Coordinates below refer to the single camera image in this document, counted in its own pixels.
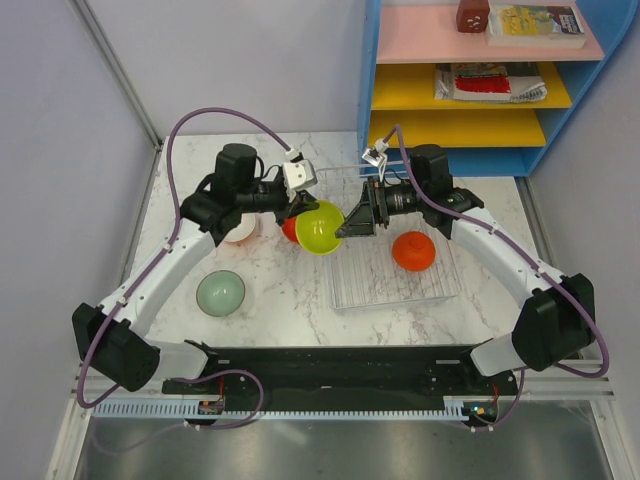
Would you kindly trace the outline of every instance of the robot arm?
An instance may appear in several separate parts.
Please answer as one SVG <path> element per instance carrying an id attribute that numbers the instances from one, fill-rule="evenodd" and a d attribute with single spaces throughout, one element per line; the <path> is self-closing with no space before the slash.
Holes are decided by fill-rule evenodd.
<path id="1" fill-rule="evenodd" d="M 73 327 L 80 357 L 84 360 L 100 325 L 117 304 L 114 315 L 91 359 L 91 366 L 129 391 L 150 379 L 197 378 L 207 362 L 203 349 L 192 343 L 145 340 L 156 315 L 184 277 L 209 255 L 241 221 L 243 213 L 273 212 L 276 222 L 317 207 L 306 188 L 316 183 L 313 166 L 296 158 L 285 163 L 275 179 L 254 178 L 257 152 L 248 145 L 229 144 L 218 154 L 215 171 L 205 177 L 180 208 L 176 240 L 170 235 L 152 252 L 130 278 L 104 298 L 97 307 L 80 305 Z M 162 250 L 167 253 L 142 275 Z M 140 282 L 135 295 L 123 294 Z"/>
<path id="2" fill-rule="evenodd" d="M 367 156 L 371 157 L 370 151 L 363 157 L 370 162 Z M 500 230 L 518 244 L 498 225 L 483 202 L 469 190 L 453 186 L 443 149 L 437 145 L 417 146 L 410 153 L 410 163 L 421 189 L 435 203 L 492 225 L 493 230 L 487 231 L 469 220 L 429 207 L 407 180 L 385 186 L 378 179 L 369 178 L 363 185 L 360 202 L 336 235 L 342 238 L 375 235 L 376 226 L 386 228 L 391 216 L 420 212 L 429 225 L 473 254 L 500 280 L 521 313 L 512 333 L 476 346 L 462 359 L 472 375 L 488 377 L 522 367 L 542 371 L 594 341 L 593 333 L 576 309 L 540 278 L 539 270 L 534 270 L 493 234 Z M 530 256 L 536 259 L 538 269 L 562 285 L 594 318 L 593 286 L 586 277 L 578 274 L 569 278 L 537 256 Z"/>

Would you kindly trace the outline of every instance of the blue bookshelf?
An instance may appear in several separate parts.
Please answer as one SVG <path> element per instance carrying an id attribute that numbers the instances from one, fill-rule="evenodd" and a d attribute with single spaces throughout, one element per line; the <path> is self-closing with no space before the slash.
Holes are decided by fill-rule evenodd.
<path id="1" fill-rule="evenodd" d="M 575 60 L 560 56 L 555 66 L 566 88 L 572 105 L 569 108 L 535 109 L 540 129 L 544 134 L 544 146 L 473 148 L 447 147 L 452 174 L 456 176 L 514 176 L 530 175 L 540 163 L 550 145 L 561 133 L 579 103 L 585 98 L 589 87 L 605 67 L 611 55 L 629 29 L 636 14 L 637 0 L 577 0 L 576 5 L 591 28 L 604 55 L 601 60 L 589 60 L 577 57 Z M 363 56 L 360 74 L 360 98 L 358 103 L 358 143 L 364 150 L 369 142 L 369 130 L 372 118 L 372 102 L 376 81 L 376 66 L 380 42 L 381 16 L 393 15 L 393 8 L 381 7 L 380 0 L 367 0 Z M 515 49 L 510 50 L 512 60 Z M 533 61 L 537 58 L 519 58 L 520 61 Z M 397 63 L 409 63 L 403 60 Z M 397 149 L 388 150 L 390 160 L 399 160 Z"/>

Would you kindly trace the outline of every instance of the marble countertop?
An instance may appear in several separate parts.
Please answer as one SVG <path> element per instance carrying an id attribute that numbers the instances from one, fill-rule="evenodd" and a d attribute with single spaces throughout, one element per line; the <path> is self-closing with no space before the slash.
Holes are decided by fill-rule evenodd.
<path id="1" fill-rule="evenodd" d="M 316 168 L 358 163 L 355 132 L 284 134 Z M 226 143 L 254 146 L 267 166 L 284 160 L 282 149 L 261 134 L 179 137 L 174 171 L 180 199 L 213 171 Z M 512 178 L 456 179 L 484 200 L 496 220 L 524 246 L 535 251 L 524 210 Z M 135 265 L 162 240 L 173 209 L 164 154 L 161 159 L 136 250 Z M 469 253 L 451 244 L 461 293 L 436 304 L 362 311 L 329 306 L 323 258 L 289 242 L 273 221 L 260 215 L 258 236 L 243 245 L 223 243 L 203 259 L 178 286 L 156 318 L 148 338 L 184 339 L 212 346 L 356 346 L 470 344 L 513 329 L 518 308 L 505 288 Z M 200 311 L 195 292 L 215 270 L 237 272 L 247 285 L 240 309 L 225 318 Z"/>

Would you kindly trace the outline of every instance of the yellow shelf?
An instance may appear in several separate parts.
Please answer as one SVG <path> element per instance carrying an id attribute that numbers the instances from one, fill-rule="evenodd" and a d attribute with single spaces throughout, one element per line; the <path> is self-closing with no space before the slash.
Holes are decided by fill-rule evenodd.
<path id="1" fill-rule="evenodd" d="M 402 125 L 407 147 L 435 143 L 442 147 L 543 147 L 544 133 L 534 110 L 373 111 L 369 145 Z M 389 142 L 397 147 L 396 138 Z"/>
<path id="2" fill-rule="evenodd" d="M 532 108 L 569 108 L 571 98 L 553 62 L 538 64 L 547 85 L 547 98 L 534 103 L 470 103 L 436 100 L 435 64 L 388 64 L 376 67 L 373 110 L 522 110 Z"/>

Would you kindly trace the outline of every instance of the gray floor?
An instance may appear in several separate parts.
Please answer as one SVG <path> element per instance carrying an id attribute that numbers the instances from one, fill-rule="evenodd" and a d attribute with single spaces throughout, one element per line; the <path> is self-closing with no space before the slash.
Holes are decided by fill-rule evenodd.
<path id="1" fill-rule="evenodd" d="M 172 423 L 97 422 L 96 438 L 113 449 Z M 484 434 L 432 422 L 263 421 L 222 432 L 179 429 L 117 457 L 85 445 L 77 480 L 138 478 L 606 480 L 611 474 L 586 404 L 523 403 Z"/>

